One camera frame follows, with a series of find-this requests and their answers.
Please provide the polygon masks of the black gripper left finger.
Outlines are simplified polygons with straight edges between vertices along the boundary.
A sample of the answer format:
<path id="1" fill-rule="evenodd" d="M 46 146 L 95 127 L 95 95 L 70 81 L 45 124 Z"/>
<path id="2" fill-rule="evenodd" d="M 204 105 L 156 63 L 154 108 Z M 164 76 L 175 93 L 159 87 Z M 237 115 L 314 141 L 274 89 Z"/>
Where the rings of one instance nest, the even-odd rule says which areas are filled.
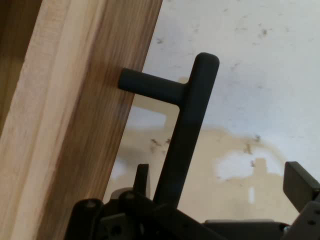
<path id="1" fill-rule="evenodd" d="M 106 204 L 81 200 L 72 209 L 66 240 L 216 240 L 218 234 L 167 204 L 147 197 L 149 165 L 139 164 L 132 188 Z"/>

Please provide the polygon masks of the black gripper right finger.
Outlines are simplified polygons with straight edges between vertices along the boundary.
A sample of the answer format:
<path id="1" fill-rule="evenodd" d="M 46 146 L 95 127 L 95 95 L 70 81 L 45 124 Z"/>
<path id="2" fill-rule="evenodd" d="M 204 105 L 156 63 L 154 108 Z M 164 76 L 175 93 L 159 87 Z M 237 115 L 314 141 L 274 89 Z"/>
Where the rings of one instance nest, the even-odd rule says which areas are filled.
<path id="1" fill-rule="evenodd" d="M 320 238 L 320 183 L 298 162 L 285 163 L 283 192 L 298 211 L 297 218 L 283 236 L 284 240 Z"/>

